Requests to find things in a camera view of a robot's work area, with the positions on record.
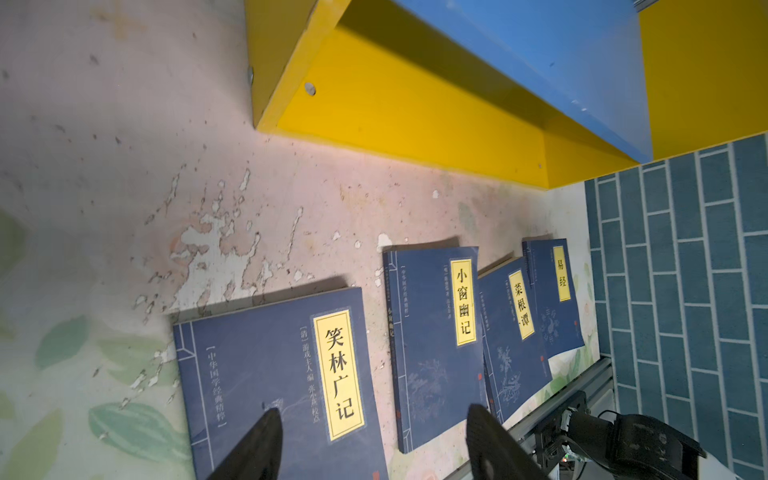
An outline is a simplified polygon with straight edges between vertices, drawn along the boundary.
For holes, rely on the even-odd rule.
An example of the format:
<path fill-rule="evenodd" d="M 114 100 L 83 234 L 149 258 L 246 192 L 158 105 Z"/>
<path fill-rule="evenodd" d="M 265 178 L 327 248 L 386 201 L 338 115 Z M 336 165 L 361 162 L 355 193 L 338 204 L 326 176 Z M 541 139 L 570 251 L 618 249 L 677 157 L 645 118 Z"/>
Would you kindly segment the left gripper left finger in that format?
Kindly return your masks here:
<path fill-rule="evenodd" d="M 210 480 L 275 480 L 282 459 L 283 427 L 280 411 L 267 410 L 214 469 Z"/>

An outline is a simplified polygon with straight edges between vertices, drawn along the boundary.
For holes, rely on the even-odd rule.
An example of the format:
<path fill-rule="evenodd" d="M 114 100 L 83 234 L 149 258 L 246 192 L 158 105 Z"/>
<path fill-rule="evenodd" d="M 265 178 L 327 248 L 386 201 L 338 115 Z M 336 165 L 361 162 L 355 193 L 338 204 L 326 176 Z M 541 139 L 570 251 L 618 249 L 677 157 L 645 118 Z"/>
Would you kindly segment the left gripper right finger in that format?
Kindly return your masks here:
<path fill-rule="evenodd" d="M 466 444 L 474 479 L 548 479 L 533 458 L 480 404 L 471 404 L 468 408 Z"/>

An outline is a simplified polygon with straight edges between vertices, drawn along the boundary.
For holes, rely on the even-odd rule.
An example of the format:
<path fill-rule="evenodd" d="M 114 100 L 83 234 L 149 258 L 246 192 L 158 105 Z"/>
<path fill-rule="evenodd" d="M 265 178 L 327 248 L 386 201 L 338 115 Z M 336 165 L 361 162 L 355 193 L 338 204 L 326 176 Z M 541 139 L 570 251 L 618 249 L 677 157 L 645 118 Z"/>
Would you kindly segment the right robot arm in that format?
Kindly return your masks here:
<path fill-rule="evenodd" d="M 591 413 L 587 395 L 573 392 L 533 429 L 537 463 L 549 469 L 568 453 L 615 479 L 697 479 L 709 454 L 691 437 L 660 420 L 615 413 Z"/>

